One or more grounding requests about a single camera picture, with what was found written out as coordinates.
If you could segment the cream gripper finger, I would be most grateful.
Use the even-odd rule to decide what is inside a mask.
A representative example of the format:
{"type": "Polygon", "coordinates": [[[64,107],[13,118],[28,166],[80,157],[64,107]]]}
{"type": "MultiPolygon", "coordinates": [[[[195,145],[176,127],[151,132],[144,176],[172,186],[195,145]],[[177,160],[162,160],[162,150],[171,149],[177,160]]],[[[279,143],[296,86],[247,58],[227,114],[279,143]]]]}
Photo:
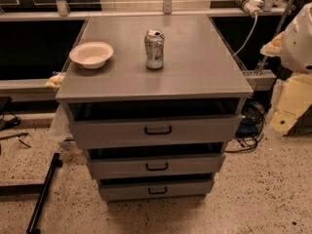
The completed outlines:
{"type": "Polygon", "coordinates": [[[268,112],[268,134],[286,135],[311,105],[311,74],[294,73],[286,81],[278,79],[268,112]]]}

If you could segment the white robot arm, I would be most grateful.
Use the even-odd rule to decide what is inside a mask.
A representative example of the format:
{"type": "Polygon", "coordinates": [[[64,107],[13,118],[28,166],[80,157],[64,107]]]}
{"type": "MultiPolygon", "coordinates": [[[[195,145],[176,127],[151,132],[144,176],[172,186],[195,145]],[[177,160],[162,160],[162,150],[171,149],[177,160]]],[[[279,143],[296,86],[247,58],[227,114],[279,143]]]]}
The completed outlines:
{"type": "Polygon", "coordinates": [[[281,65],[292,72],[282,84],[268,124],[271,132],[285,135],[312,104],[312,3],[305,4],[260,53],[279,57],[281,65]]]}

